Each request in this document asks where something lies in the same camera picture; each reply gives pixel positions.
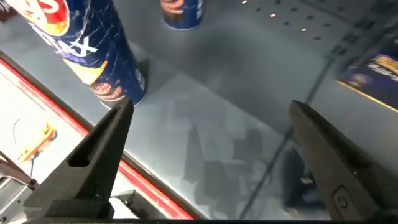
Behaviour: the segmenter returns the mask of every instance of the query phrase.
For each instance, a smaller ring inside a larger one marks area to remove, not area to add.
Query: gray surface
[[[281,208],[292,145],[287,108],[316,93],[311,104],[321,114],[392,166],[396,114],[333,81],[344,60],[326,72],[330,51],[371,1],[354,12],[335,2],[347,10],[317,1],[211,0],[199,27],[176,32],[162,21],[158,1],[117,0],[134,52],[150,62],[149,91],[126,150],[211,218],[291,218]],[[24,21],[0,31],[1,50],[88,121],[100,120],[106,109]]]

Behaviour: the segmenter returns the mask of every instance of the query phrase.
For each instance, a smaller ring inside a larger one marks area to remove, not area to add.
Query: snack can
[[[6,0],[106,105],[146,93],[112,0]]]
[[[188,30],[199,25],[203,0],[160,0],[165,22],[173,29]]]

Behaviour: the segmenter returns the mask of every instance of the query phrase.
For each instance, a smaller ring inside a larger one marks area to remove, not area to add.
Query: red stripe
[[[82,137],[88,134],[88,130],[85,129],[79,122],[73,119],[65,110],[59,105],[47,97],[42,91],[32,85],[26,78],[24,78],[19,72],[13,69],[7,62],[0,58],[0,64],[6,67],[14,77],[4,74],[10,81],[21,89],[25,94],[36,97],[36,100],[41,101],[47,105],[54,113],[66,121],[73,129],[81,134]],[[136,170],[129,166],[124,160],[121,160],[119,165],[119,171],[130,181],[130,183],[136,186],[140,193],[151,200],[151,202],[159,207],[162,212],[168,218],[171,219],[193,219],[184,209],[173,202],[166,194],[160,191],[152,183],[150,183],[145,177],[140,175]]]

